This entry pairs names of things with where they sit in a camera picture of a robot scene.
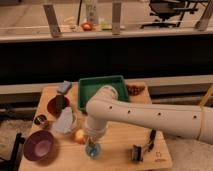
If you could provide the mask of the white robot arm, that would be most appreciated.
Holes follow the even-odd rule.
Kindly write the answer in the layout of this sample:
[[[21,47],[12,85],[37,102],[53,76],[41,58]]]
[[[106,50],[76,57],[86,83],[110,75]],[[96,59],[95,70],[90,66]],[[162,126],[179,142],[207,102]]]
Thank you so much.
[[[105,85],[87,102],[86,112],[85,132],[97,139],[105,134],[107,122],[114,121],[213,144],[211,107],[122,102],[117,90]]]

